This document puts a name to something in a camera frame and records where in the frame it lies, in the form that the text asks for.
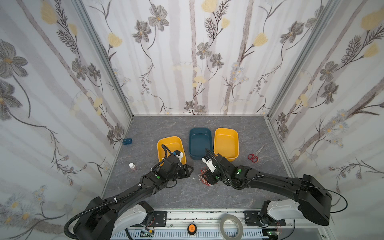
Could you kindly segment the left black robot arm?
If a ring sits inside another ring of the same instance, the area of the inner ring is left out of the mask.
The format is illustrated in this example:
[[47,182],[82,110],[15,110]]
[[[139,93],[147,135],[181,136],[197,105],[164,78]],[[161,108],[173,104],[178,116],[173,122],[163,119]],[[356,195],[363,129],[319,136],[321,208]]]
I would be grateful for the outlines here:
[[139,182],[115,196],[96,197],[86,209],[69,219],[64,225],[64,234],[73,240],[109,240],[113,236],[118,219],[144,199],[168,187],[168,182],[177,182],[191,176],[194,168],[182,164],[180,151],[174,153],[165,145],[164,158],[142,175]]

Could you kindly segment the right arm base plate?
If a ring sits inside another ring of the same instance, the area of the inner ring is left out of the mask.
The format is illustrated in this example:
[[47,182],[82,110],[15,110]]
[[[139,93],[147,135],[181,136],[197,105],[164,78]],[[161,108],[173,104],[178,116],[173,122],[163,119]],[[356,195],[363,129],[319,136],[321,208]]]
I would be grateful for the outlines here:
[[261,213],[261,211],[244,211],[245,224],[247,227],[278,227],[286,226],[284,219],[275,220],[266,213]]

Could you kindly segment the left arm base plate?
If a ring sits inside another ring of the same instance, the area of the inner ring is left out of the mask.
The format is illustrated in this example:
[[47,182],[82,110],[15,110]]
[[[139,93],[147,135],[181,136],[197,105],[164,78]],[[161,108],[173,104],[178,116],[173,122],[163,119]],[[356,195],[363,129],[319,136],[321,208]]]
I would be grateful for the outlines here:
[[150,221],[145,225],[146,228],[165,227],[167,223],[167,211],[154,211],[150,214]]

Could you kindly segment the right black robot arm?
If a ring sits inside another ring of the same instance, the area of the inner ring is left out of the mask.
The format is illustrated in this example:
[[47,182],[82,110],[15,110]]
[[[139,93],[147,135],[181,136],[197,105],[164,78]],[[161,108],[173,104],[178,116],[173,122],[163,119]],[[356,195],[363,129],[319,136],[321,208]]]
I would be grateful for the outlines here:
[[212,186],[221,181],[235,190],[253,188],[279,194],[297,203],[299,212],[308,221],[320,226],[330,223],[332,191],[325,189],[311,175],[290,178],[263,173],[248,166],[236,167],[208,149],[202,161],[208,167],[203,178]]

